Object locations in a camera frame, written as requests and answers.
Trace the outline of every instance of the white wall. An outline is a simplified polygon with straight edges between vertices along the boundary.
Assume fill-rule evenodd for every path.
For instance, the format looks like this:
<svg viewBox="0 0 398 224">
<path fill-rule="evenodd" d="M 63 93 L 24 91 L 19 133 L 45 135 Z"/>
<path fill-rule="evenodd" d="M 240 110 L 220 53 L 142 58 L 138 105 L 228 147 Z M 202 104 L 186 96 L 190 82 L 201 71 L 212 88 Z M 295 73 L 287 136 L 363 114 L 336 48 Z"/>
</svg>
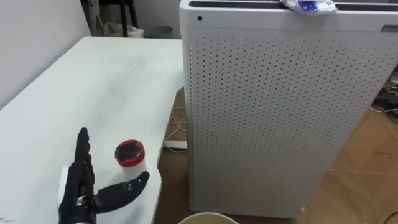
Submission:
<svg viewBox="0 0 398 224">
<path fill-rule="evenodd" d="M 173 28 L 174 38 L 180 35 L 180 0 L 134 0 L 137 20 L 140 29 L 146 34 L 156 26 L 170 26 Z"/>
<path fill-rule="evenodd" d="M 88 35 L 79 0 L 1 0 L 0 109 Z"/>
</svg>

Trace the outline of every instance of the wooden floor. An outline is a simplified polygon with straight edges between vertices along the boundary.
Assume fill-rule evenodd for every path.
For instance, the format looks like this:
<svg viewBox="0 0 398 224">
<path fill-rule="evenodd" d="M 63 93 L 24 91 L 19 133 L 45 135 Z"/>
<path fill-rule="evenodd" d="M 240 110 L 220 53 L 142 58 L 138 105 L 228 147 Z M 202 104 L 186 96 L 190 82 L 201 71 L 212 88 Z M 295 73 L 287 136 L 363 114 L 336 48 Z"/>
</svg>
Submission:
<svg viewBox="0 0 398 224">
<path fill-rule="evenodd" d="M 184 107 L 183 91 L 174 107 Z M 185 112 L 174 110 L 177 121 Z M 169 125 L 168 133 L 175 130 Z M 170 140 L 186 141 L 183 131 Z M 163 150 L 159 162 L 162 192 L 155 224 L 177 224 L 192 214 L 188 206 L 186 154 Z M 298 220 L 229 215 L 240 224 L 380 224 L 398 210 L 398 126 L 367 111 Z M 388 223 L 398 224 L 398 215 Z"/>
</svg>

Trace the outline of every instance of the red lid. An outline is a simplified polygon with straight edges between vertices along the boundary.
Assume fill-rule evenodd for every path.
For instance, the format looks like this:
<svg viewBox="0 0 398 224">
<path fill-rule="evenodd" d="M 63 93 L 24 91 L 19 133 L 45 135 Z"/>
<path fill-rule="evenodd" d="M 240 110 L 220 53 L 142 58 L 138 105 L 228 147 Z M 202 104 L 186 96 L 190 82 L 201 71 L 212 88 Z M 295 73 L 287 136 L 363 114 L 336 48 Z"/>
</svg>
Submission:
<svg viewBox="0 0 398 224">
<path fill-rule="evenodd" d="M 138 165 L 145 158 L 144 146 L 138 140 L 124 141 L 117 146 L 114 157 L 123 167 Z"/>
</svg>

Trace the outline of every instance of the chair leg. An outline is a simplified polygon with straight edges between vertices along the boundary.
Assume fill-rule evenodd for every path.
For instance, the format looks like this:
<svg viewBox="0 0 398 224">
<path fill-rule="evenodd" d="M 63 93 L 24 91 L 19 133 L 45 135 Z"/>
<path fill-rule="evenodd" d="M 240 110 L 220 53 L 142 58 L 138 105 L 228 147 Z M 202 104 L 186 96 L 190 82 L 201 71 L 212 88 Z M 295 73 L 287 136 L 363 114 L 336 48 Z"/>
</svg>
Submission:
<svg viewBox="0 0 398 224">
<path fill-rule="evenodd" d="M 123 37 L 127 36 L 127 20 L 126 20 L 126 0 L 120 0 L 120 14 L 122 20 L 122 30 L 123 30 Z"/>
<path fill-rule="evenodd" d="M 127 0 L 127 5 L 129 6 L 131 24 L 133 27 L 138 28 L 136 7 L 134 5 L 134 0 Z"/>
</svg>

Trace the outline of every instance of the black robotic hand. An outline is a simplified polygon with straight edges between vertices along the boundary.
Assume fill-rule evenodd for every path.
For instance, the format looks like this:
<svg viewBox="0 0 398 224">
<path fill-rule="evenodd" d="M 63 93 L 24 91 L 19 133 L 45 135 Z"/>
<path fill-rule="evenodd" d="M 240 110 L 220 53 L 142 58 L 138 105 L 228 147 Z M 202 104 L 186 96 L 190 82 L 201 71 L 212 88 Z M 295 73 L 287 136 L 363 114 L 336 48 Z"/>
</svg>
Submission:
<svg viewBox="0 0 398 224">
<path fill-rule="evenodd" d="M 63 195 L 58 208 L 59 224 L 96 223 L 96 214 L 110 212 L 128 205 L 144 190 L 149 173 L 143 172 L 129 182 L 110 185 L 94 194 L 95 175 L 87 128 L 82 128 L 77 138 L 75 161 L 67 169 L 66 178 L 61 178 L 60 192 Z"/>
</svg>

